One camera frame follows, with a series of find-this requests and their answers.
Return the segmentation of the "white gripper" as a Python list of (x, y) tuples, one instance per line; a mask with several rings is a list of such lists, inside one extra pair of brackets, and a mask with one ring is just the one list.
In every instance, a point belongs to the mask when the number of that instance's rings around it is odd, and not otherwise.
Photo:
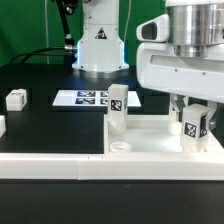
[(216, 112), (224, 103), (224, 44), (210, 45), (206, 58), (180, 57), (168, 44), (169, 17), (163, 14), (137, 27), (137, 80), (146, 89), (173, 93), (171, 111), (182, 121), (189, 97), (208, 100), (209, 128), (216, 128)]

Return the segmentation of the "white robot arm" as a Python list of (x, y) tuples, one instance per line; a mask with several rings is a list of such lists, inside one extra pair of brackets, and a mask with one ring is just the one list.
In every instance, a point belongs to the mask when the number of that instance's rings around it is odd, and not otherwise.
[[(84, 0), (84, 34), (77, 69), (126, 69), (118, 36), (118, 7)], [(136, 29), (136, 69), (147, 89), (224, 104), (224, 0), (165, 0), (165, 13)]]

